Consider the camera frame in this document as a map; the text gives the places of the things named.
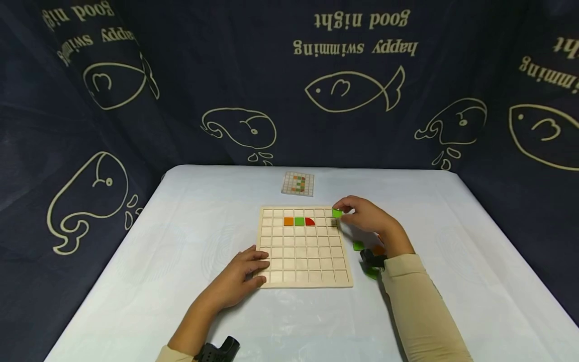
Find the fish drawing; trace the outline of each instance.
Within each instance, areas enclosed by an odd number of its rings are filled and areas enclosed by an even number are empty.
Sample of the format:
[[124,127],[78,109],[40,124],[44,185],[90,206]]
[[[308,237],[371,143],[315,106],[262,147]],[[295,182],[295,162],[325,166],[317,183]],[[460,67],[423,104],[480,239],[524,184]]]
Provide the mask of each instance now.
[[95,63],[82,74],[86,89],[93,100],[105,111],[119,108],[133,101],[149,83],[155,99],[160,93],[153,71],[140,54],[142,69],[123,63]]
[[567,113],[518,104],[509,109],[509,129],[527,157],[556,169],[579,171],[579,122]]
[[350,112],[381,96],[386,99],[388,112],[400,102],[400,88],[405,80],[406,72],[401,65],[385,86],[369,75],[343,71],[314,80],[305,91],[309,99],[326,112]]

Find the beige sleeve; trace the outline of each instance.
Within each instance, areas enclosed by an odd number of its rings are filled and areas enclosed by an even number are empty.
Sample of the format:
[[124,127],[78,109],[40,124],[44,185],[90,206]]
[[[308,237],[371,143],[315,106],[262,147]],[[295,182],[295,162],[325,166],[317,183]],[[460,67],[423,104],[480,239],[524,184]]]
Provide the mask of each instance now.
[[156,362],[192,362],[195,361],[192,356],[170,349],[168,346],[161,348],[161,353]]
[[459,329],[418,255],[384,261],[390,296],[408,362],[472,362]]

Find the left hand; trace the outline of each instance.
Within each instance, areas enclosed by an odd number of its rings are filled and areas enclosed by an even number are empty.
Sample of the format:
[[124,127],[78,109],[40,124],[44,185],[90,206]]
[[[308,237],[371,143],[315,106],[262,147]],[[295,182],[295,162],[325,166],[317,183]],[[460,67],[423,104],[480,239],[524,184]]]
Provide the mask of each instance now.
[[268,256],[269,254],[264,251],[256,251],[255,245],[237,253],[225,269],[199,295],[198,299],[211,305],[215,312],[241,302],[249,293],[266,282],[264,276],[247,281],[245,277],[258,269],[267,268],[269,261],[261,259]]

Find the green tile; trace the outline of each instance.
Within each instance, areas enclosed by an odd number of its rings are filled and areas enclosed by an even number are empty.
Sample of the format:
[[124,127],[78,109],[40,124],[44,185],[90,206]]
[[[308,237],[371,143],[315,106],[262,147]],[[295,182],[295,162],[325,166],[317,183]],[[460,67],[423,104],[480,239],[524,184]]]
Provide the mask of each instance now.
[[364,243],[363,242],[354,242],[354,250],[355,251],[364,250]]

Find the right hand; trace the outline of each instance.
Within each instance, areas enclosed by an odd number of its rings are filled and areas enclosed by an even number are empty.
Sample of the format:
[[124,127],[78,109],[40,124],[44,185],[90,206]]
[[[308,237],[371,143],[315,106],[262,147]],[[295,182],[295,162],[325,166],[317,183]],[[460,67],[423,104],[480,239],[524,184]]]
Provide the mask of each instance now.
[[389,258],[402,254],[414,254],[414,248],[402,225],[370,201],[350,195],[336,202],[332,208],[344,213],[354,210],[353,214],[343,215],[340,220],[363,231],[380,235]]
[[353,214],[343,215],[340,219],[345,224],[352,224],[358,229],[378,234],[388,233],[393,228],[401,228],[398,221],[370,201],[358,196],[348,196],[336,202],[333,209],[345,214],[354,210]]

